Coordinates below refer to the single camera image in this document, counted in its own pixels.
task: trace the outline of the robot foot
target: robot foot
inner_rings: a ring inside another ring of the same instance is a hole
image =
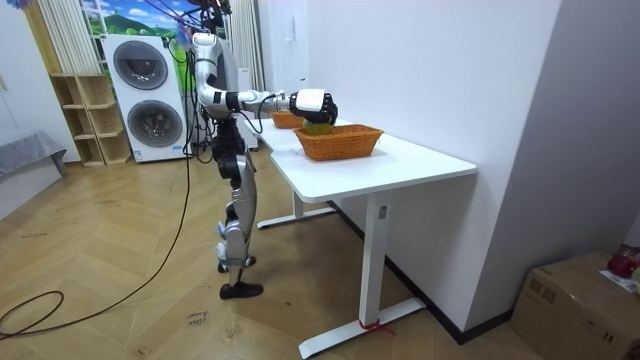
[[[251,266],[251,265],[255,264],[256,262],[258,262],[258,260],[256,259],[256,257],[255,257],[255,256],[253,256],[253,255],[249,255],[249,258],[247,259],[247,263],[246,263],[244,266],[245,266],[245,267],[249,267],[249,266]],[[229,269],[228,269],[226,266],[224,266],[224,265],[222,265],[222,264],[218,263],[218,272],[219,272],[220,274],[224,274],[224,273],[229,272]]]
[[[260,284],[245,284],[243,282],[238,282],[235,286],[224,284],[220,288],[220,299],[250,298],[262,294],[263,291],[264,288]]]

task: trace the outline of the wooden shelf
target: wooden shelf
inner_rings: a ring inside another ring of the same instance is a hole
[[[82,166],[102,166],[104,160],[95,139],[75,140]]]
[[[87,108],[92,106],[115,105],[111,84],[106,76],[77,76],[78,85]]]
[[[108,108],[111,108],[111,107],[114,107],[114,106],[116,106],[116,102],[115,101],[112,102],[112,103],[109,103],[109,104],[88,105],[87,109],[89,109],[89,110],[100,110],[100,109],[108,109]]]
[[[65,109],[63,112],[74,140],[95,138],[93,126],[84,109]]]
[[[83,166],[122,164],[131,158],[120,110],[104,74],[51,74],[58,101]]]
[[[114,131],[114,132],[106,132],[106,133],[98,134],[98,137],[101,138],[101,139],[108,138],[108,137],[116,137],[116,136],[119,136],[120,134],[122,134],[123,132],[124,132],[124,130],[120,129],[120,130]]]
[[[51,77],[51,83],[63,109],[65,109],[65,106],[80,106],[80,109],[84,108],[80,88],[74,77]]]
[[[84,105],[82,104],[69,104],[69,105],[62,105],[62,108],[65,110],[72,110],[72,109],[84,109]]]
[[[95,139],[96,136],[93,133],[83,133],[78,134],[73,137],[73,140],[87,140],[87,139]]]
[[[123,164],[131,158],[129,142],[124,131],[115,137],[99,137],[98,141],[103,150],[105,162],[108,165]]]
[[[88,113],[98,137],[113,137],[122,132],[122,120],[117,107],[90,109]]]

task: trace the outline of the humanoid robot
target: humanoid robot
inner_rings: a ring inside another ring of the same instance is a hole
[[[229,179],[231,202],[226,206],[224,225],[218,226],[223,241],[218,244],[218,270],[229,272],[229,283],[220,289],[220,298],[258,296],[263,287],[241,281],[242,271],[255,263],[248,255],[251,230],[256,215],[257,192],[251,156],[238,132],[235,113],[291,111],[311,123],[334,123],[338,108],[331,94],[319,89],[304,89],[287,96],[284,92],[228,91],[226,82],[235,74],[236,65],[229,47],[216,35],[193,35],[196,54],[195,78],[198,99],[217,123],[212,141],[213,156],[220,176]]]

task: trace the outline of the dryer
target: dryer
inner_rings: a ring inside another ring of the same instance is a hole
[[[163,39],[109,34],[102,46],[136,162],[184,157],[188,126]]]

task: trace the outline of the desk top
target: desk top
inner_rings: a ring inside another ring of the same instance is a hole
[[[257,120],[253,120],[259,129]],[[369,157],[313,161],[293,130],[262,120],[258,136],[271,149],[271,159],[300,198],[307,203],[396,189],[476,172],[476,166],[437,151],[383,134]],[[338,119],[337,125],[350,124]]]

